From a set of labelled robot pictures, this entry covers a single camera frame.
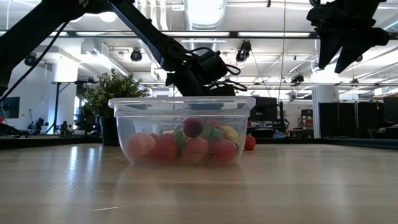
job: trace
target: air duct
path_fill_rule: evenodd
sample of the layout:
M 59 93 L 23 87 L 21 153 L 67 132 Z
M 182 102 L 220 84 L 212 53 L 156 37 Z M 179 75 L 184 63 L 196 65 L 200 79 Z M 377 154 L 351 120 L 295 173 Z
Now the air duct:
M 221 30 L 226 12 L 226 0 L 184 0 L 185 24 L 188 30 Z M 207 47 L 218 50 L 218 43 L 203 43 L 191 40 L 189 49 Z

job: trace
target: wooden table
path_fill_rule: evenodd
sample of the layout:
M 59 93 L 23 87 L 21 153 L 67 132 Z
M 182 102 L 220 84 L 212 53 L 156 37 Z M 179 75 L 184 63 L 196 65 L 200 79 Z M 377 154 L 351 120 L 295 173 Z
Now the wooden table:
M 99 145 L 0 151 L 0 223 L 398 223 L 398 153 L 263 145 L 156 169 Z

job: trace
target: plastic tub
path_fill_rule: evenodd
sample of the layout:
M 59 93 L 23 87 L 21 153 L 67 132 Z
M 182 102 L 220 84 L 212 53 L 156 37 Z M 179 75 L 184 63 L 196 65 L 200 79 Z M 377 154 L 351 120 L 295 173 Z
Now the plastic tub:
M 116 98 L 119 142 L 133 163 L 231 165 L 242 154 L 248 96 Z

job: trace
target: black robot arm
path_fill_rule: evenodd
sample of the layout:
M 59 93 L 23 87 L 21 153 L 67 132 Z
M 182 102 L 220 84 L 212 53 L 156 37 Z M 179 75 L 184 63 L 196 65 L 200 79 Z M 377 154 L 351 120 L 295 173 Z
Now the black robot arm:
M 233 86 L 208 88 L 230 70 L 219 52 L 196 55 L 161 33 L 131 0 L 42 0 L 15 26 L 0 37 L 0 95 L 8 88 L 11 72 L 29 53 L 64 22 L 85 13 L 115 12 L 148 45 L 159 65 L 170 72 L 166 83 L 183 96 L 234 95 Z

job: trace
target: ceiling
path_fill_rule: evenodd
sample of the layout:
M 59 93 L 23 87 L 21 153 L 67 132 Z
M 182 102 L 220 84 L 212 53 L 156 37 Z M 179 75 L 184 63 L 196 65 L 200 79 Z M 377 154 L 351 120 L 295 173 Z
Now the ceiling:
M 139 1 L 139 9 L 144 1 Z M 156 25 L 161 27 L 160 1 L 155 1 L 154 12 L 157 21 Z M 20 0 L 12 2 L 0 0 L 0 30 L 6 30 L 12 27 L 18 20 L 26 15 L 32 8 L 38 4 L 36 0 Z M 169 30 L 187 30 L 187 23 L 184 15 L 184 5 L 182 0 L 167 0 L 165 7 L 165 23 Z M 208 7 L 203 3 L 203 16 L 206 15 Z M 248 1 L 248 0 L 227 0 L 227 7 L 224 22 L 221 30 L 225 31 L 268 31 L 268 32 L 313 32 L 313 27 L 305 18 L 311 5 L 308 0 L 272 0 L 270 8 L 266 7 L 266 1 Z M 389 32 L 397 32 L 398 24 L 398 0 L 388 0 L 381 3 L 379 9 L 374 15 L 377 20 L 376 26 L 388 28 Z M 147 15 L 151 15 L 150 1 L 147 2 Z M 85 15 L 78 22 L 69 23 L 67 30 L 74 31 L 107 31 L 119 30 L 127 31 L 129 28 L 119 19 L 114 22 L 103 22 L 98 16 Z M 55 45 L 61 48 L 69 48 L 66 41 L 67 37 L 60 38 Z M 280 78 L 288 82 L 296 73 L 301 73 L 306 82 L 310 82 L 312 76 L 312 60 L 317 58 L 317 50 L 320 48 L 319 40 L 314 39 L 250 39 L 252 45 L 252 54 L 246 60 L 244 65 L 239 64 L 242 73 L 237 78 L 239 82 L 260 82 L 261 80 L 269 82 L 279 82 Z M 179 42 L 186 42 L 189 39 L 177 39 Z M 242 43 L 242 39 L 222 39 L 216 40 L 218 50 L 222 53 L 226 63 L 236 65 L 235 55 L 237 49 Z M 135 38 L 101 38 L 96 37 L 97 44 L 104 43 L 109 47 L 112 61 L 118 64 L 126 71 L 132 71 L 138 74 L 139 78 L 145 81 L 156 81 L 149 73 L 152 62 L 147 54 L 142 50 L 143 59 L 140 62 L 132 62 L 129 58 L 133 48 L 140 48 L 139 41 Z M 375 47 L 366 52 L 364 59 L 360 63 L 354 63 L 343 73 L 339 74 L 341 82 L 349 82 L 355 77 L 361 77 L 364 74 L 376 72 L 383 67 L 397 62 L 398 58 L 398 40 L 391 40 L 387 46 Z M 85 62 L 85 56 L 77 55 L 84 64 L 92 69 L 83 67 L 79 70 L 82 77 L 95 76 L 96 72 L 104 72 L 101 64 L 92 61 Z M 394 66 L 391 69 L 381 72 L 377 75 L 368 77 L 364 82 L 396 82 L 394 77 L 398 78 L 398 72 Z

